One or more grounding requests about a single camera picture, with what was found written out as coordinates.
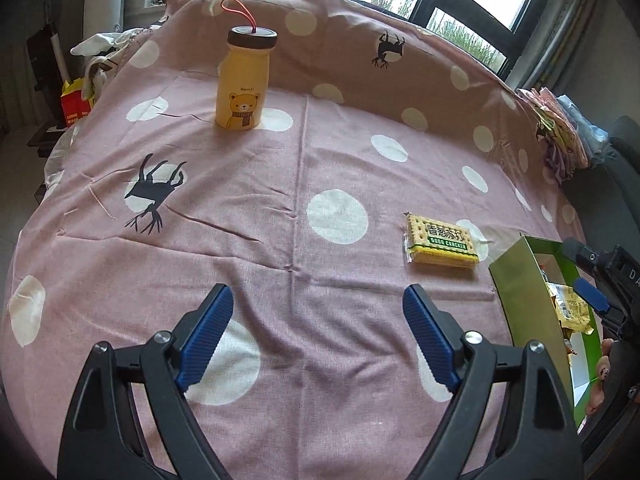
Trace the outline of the person's hand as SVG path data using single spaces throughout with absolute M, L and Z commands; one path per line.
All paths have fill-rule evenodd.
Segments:
M 590 387 L 589 399 L 585 408 L 587 416 L 593 415 L 604 402 L 603 387 L 611 370 L 610 357 L 608 355 L 610 354 L 613 344 L 614 340 L 611 338 L 605 338 L 602 340 L 602 356 L 600 356 L 600 359 L 598 359 L 596 367 L 594 368 L 596 371 L 596 381 Z

